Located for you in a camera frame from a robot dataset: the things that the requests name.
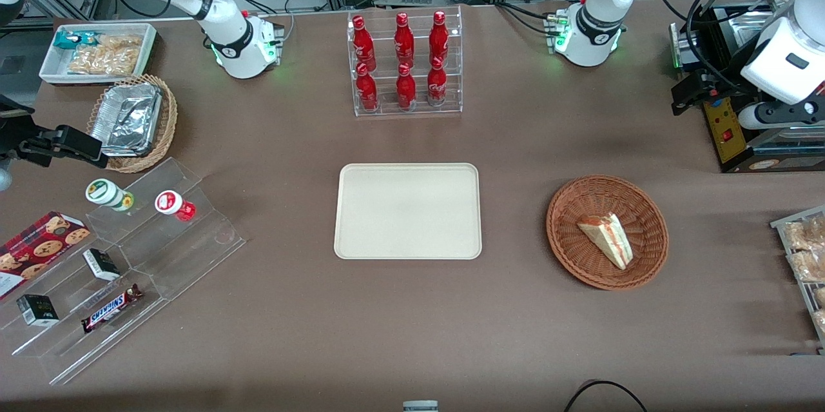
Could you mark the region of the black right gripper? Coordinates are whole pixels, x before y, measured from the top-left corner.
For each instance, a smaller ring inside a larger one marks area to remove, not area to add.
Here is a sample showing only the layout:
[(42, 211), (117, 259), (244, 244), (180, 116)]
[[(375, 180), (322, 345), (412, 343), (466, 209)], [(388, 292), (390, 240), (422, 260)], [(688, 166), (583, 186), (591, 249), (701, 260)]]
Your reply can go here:
[(71, 127), (57, 127), (57, 144), (55, 148), (49, 139), (42, 139), (46, 130), (35, 123), (35, 109), (19, 104), (1, 95), (1, 160), (12, 159), (29, 162), (51, 162), (53, 157), (71, 157), (71, 159), (104, 169), (107, 156), (101, 150), (101, 141)]

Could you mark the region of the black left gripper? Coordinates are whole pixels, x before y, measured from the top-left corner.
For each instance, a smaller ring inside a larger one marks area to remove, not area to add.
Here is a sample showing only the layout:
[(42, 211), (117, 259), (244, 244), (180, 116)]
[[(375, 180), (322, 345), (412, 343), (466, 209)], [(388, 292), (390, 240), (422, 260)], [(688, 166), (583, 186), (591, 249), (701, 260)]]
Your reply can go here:
[(672, 115), (677, 117), (705, 101), (727, 97), (748, 97), (748, 91), (724, 82), (707, 69), (698, 69), (695, 77), (684, 77), (672, 87)]

